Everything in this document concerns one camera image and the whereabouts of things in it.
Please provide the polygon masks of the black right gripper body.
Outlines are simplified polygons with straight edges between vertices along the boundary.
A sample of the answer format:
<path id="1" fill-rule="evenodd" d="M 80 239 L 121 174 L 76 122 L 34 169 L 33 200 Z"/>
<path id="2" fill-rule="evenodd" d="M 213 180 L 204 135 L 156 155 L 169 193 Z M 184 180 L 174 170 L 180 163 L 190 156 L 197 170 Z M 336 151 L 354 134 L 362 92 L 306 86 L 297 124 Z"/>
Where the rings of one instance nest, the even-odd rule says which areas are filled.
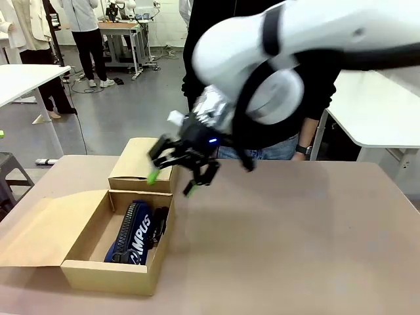
<path id="1" fill-rule="evenodd" d="M 194 114 L 184 116 L 178 131 L 177 157 L 213 160 L 221 142 L 221 134 L 198 121 Z"/>

